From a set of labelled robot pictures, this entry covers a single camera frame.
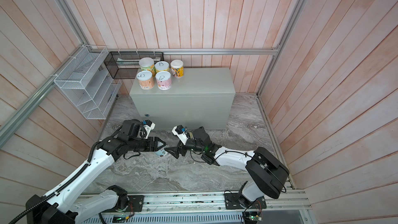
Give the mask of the orange label can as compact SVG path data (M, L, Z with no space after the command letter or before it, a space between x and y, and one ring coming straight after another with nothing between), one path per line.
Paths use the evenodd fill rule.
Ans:
M137 73L136 79L143 90L150 90L154 87L153 74L151 71L141 71Z

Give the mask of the pink label can front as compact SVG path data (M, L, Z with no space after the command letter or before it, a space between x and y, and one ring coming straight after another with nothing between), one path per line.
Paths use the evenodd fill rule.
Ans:
M160 90L169 90L172 87L172 76L168 71L160 71L155 75L158 88Z

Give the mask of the yellow label can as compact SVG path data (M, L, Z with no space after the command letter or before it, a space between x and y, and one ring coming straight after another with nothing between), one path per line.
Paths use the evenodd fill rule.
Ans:
M150 57L144 57L139 60L139 66L142 71L149 71L152 76L155 77L156 71L154 66L154 59Z

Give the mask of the blue label can front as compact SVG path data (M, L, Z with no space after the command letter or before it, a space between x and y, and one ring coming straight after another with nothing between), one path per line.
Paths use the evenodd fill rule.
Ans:
M164 148L159 149L158 151L155 152L155 154L159 157L164 157L167 155L167 152L165 151Z

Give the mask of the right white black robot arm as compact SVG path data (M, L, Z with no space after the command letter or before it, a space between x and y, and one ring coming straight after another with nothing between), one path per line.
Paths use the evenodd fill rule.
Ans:
M229 149L211 141L203 127L188 132L186 127L178 125L172 133L179 138L179 143L165 151L176 159L190 152L200 155L202 161L209 165L229 166L249 173L252 181L245 182L238 193L224 194L226 208L232 209L232 204L250 208L264 196L278 199L281 193L287 192L285 183L290 172L266 148L250 151Z

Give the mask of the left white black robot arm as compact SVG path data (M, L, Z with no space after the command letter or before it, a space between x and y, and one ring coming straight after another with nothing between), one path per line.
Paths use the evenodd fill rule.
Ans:
M103 193L76 203L81 193L119 158L133 151L157 152L166 146L158 137L150 136L155 124L150 120L126 120L111 136L93 144L89 155L70 176L43 196L34 195L26 210L11 220L12 224L26 218L29 224L80 224L94 215L114 209L134 212L133 200L123 188L113 185Z

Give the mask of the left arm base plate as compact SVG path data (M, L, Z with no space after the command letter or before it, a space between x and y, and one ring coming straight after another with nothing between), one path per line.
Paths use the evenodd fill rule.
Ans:
M116 206L107 209L104 213L118 212L118 213L139 213L143 209L144 195L128 195L118 200Z

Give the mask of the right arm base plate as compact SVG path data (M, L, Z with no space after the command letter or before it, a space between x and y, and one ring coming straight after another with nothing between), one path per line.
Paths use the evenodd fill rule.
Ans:
M257 198L257 200L251 202L243 197L242 194L232 193L226 191L224 193L224 203L226 209L266 209L266 202L264 197Z

